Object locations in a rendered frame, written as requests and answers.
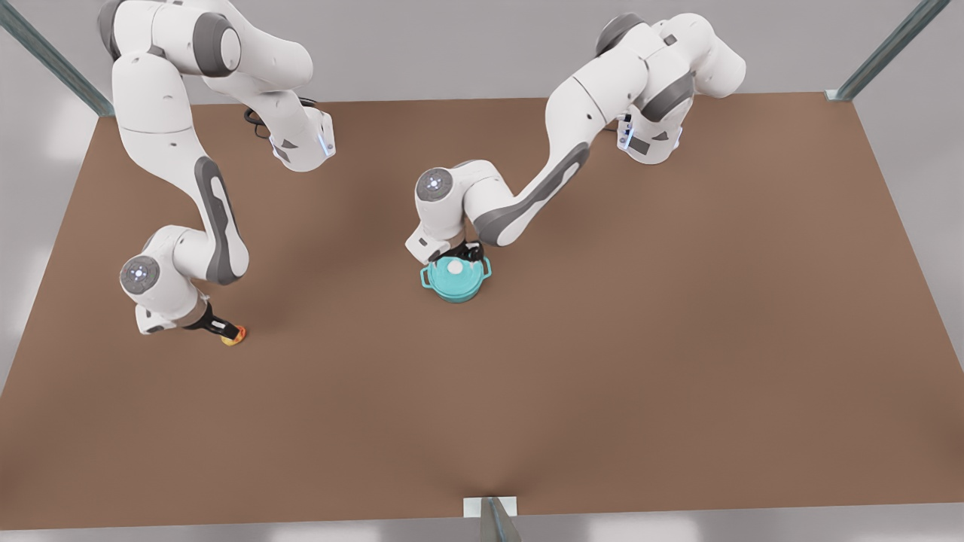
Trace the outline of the teal pot lid white knob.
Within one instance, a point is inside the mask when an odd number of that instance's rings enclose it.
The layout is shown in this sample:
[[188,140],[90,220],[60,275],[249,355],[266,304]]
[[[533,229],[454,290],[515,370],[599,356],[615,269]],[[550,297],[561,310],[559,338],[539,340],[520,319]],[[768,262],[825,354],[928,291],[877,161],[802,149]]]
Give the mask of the teal pot lid white knob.
[[489,258],[482,261],[468,262],[457,257],[441,257],[427,267],[429,284],[434,288],[451,289],[469,288],[481,285],[488,277]]

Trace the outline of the teal pot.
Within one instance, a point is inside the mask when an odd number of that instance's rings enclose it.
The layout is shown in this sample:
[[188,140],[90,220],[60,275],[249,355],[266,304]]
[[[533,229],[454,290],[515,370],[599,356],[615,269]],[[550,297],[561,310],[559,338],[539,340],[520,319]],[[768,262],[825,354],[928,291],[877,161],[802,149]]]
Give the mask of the teal pot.
[[441,257],[420,271],[421,285],[432,289],[448,303],[461,304],[473,298],[492,274],[488,257],[470,261],[461,257]]

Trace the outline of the silver frame post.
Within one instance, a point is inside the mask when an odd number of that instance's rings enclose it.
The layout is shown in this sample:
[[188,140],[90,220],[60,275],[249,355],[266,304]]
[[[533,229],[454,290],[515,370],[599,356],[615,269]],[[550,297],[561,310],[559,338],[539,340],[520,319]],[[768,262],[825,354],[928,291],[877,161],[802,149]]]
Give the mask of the silver frame post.
[[513,518],[519,515],[516,496],[464,498],[462,515],[478,518],[480,542],[521,542],[513,524]]
[[31,53],[99,117],[113,117],[113,105],[72,65],[9,0],[0,0],[0,27]]
[[852,102],[951,1],[953,0],[920,0],[839,88],[824,90],[827,102]]

